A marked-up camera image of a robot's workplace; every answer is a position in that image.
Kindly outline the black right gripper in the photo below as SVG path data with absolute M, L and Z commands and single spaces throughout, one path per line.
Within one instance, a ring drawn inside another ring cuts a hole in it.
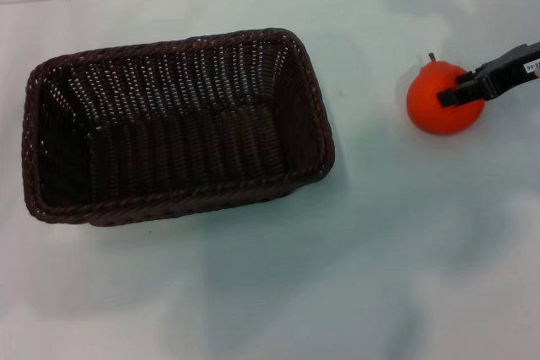
M 478 100 L 492 100 L 516 86 L 538 79 L 539 43 L 523 44 L 484 63 L 476 71 L 457 77 L 458 85 L 436 96 L 443 107 L 459 106 Z

